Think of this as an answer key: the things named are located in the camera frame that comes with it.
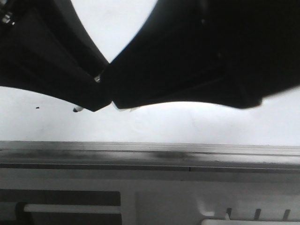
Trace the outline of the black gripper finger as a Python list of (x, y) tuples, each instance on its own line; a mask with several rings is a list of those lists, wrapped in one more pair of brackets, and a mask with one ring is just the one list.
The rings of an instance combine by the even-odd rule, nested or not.
[(102, 74), (115, 105), (245, 109), (300, 84), (297, 0), (159, 0)]
[(0, 84), (90, 111), (111, 103), (100, 76), (108, 61), (69, 0), (0, 3)]

